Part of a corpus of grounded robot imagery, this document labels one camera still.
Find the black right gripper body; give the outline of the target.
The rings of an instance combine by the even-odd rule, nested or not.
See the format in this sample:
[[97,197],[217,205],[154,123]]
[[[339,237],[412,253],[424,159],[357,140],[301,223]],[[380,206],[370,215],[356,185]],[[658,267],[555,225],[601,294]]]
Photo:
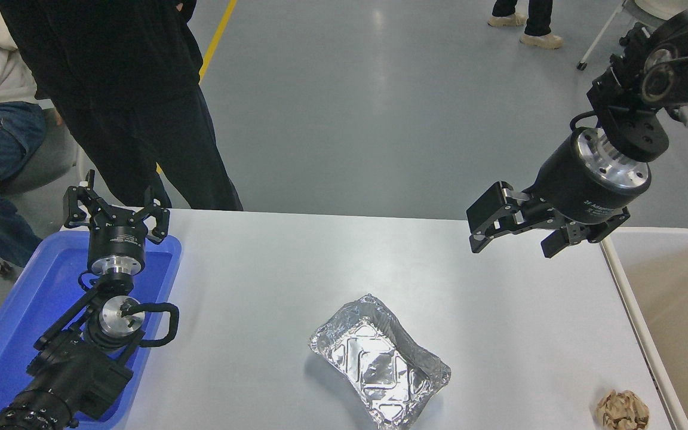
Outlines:
[[642,193],[642,163],[620,153],[603,131],[574,131],[529,188],[565,217],[598,224]]

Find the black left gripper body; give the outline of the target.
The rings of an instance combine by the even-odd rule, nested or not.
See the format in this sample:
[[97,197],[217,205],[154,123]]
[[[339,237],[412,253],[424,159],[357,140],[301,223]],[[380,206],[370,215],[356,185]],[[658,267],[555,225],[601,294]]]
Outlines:
[[145,259],[146,226],[142,222],[129,223],[132,215],[131,210],[116,207],[92,210],[89,261],[112,256]]

